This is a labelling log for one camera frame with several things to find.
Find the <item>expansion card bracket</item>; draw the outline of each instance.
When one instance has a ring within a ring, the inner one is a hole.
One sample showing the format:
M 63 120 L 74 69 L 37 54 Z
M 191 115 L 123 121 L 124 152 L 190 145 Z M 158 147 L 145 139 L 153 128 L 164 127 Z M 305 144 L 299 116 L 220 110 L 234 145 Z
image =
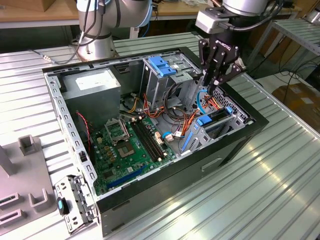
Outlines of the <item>expansion card bracket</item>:
M 68 175 L 54 186 L 58 209 L 70 234 L 92 223 L 98 216 L 94 199 L 82 175 Z

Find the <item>wooden shelf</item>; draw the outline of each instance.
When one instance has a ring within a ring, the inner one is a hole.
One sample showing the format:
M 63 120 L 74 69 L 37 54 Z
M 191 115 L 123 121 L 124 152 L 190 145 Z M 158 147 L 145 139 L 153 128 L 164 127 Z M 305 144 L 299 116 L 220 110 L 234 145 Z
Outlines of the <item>wooden shelf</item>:
M 189 6 L 184 2 L 161 2 L 158 4 L 159 16 L 190 16 L 197 15 L 208 5 Z M 300 8 L 283 9 L 282 12 L 298 12 Z M 78 20 L 78 10 L 74 0 L 56 0 L 45 12 L 33 11 L 18 7 L 5 6 L 0 9 L 0 23 Z
M 74 0 L 56 0 L 45 12 L 13 6 L 0 10 L 0 22 L 32 22 L 54 20 L 77 20 L 78 10 Z

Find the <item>metal rack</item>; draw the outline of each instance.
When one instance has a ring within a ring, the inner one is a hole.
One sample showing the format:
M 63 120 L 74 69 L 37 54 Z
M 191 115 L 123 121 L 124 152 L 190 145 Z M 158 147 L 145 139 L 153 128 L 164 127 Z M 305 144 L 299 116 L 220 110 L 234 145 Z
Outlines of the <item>metal rack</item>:
M 182 46 L 198 54 L 198 38 L 191 33 L 115 42 L 122 56 Z M 73 49 L 40 52 L 65 61 Z M 26 134 L 38 136 L 54 185 L 77 169 L 42 75 L 41 69 L 49 66 L 28 51 L 0 54 L 0 144 Z M 268 119 L 267 127 L 231 162 L 107 239 L 316 239 L 320 233 L 320 135 L 246 74 L 229 85 Z M 98 240 L 102 239 L 98 230 L 92 224 L 70 237 L 57 210 L 4 238 Z
M 248 59 L 249 67 L 251 67 L 255 62 L 256 56 L 258 55 L 265 41 L 268 39 L 272 29 L 278 30 L 279 34 L 266 52 L 265 56 L 267 56 L 277 47 L 277 44 L 284 36 L 291 38 L 308 51 L 320 56 L 320 26 L 311 24 L 304 19 L 276 20 L 269 23 L 268 27 L 252 51 Z

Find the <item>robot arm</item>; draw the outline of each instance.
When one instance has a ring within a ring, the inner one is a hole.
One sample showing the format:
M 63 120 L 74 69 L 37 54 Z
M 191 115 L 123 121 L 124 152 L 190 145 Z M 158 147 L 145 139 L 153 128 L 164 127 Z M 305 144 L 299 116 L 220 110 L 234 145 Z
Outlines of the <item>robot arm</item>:
M 152 0 L 78 0 L 76 6 L 86 32 L 78 54 L 87 61 L 114 57 L 110 29 L 145 26 L 152 15 Z
M 252 29 L 276 16 L 282 8 L 273 5 L 269 16 L 259 21 L 268 0 L 224 0 L 221 7 L 209 7 L 199 11 L 195 25 L 209 34 L 209 40 L 199 41 L 199 57 L 203 65 L 203 85 L 209 94 L 216 86 L 230 81 L 246 70 L 241 57 L 242 41 Z

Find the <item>green circuit board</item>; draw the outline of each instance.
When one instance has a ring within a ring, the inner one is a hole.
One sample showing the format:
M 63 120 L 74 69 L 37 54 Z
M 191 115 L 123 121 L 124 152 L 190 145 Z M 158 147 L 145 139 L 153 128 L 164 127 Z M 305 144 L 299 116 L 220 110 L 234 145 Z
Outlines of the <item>green circuit board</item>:
M 142 123 L 155 140 L 154 134 L 157 130 L 151 120 L 145 118 L 142 120 Z M 128 131 L 129 139 L 128 141 L 119 141 L 116 146 L 112 145 L 108 131 L 105 128 L 91 134 L 94 143 L 94 169 L 97 173 L 94 188 L 98 196 L 112 190 L 114 187 L 131 181 L 137 176 L 159 168 L 176 158 L 174 152 L 166 144 L 163 144 L 160 146 L 160 149 L 163 153 L 166 153 L 166 156 L 161 161 L 152 160 L 132 129 L 131 123 L 126 122 L 124 126 Z M 114 126 L 114 131 L 120 132 L 117 126 Z M 108 187 L 110 184 L 117 183 L 117 180 L 120 179 L 122 181 L 121 184 Z

